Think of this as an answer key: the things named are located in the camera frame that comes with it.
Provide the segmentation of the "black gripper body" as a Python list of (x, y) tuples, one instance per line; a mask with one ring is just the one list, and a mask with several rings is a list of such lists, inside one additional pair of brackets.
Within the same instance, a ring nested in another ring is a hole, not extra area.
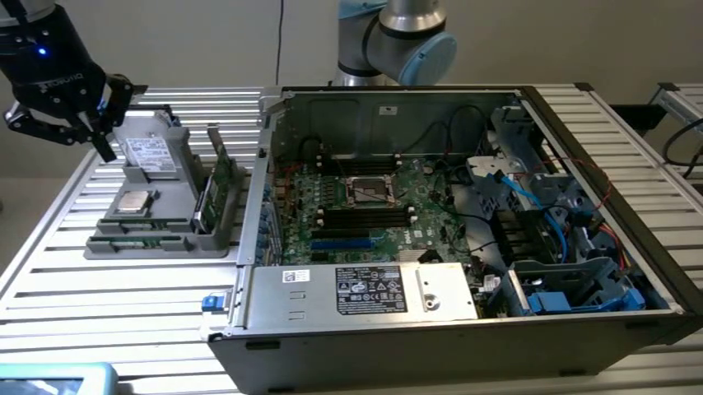
[(59, 4), (2, 4), (2, 72), (22, 105), (67, 121), (99, 118), (106, 72)]

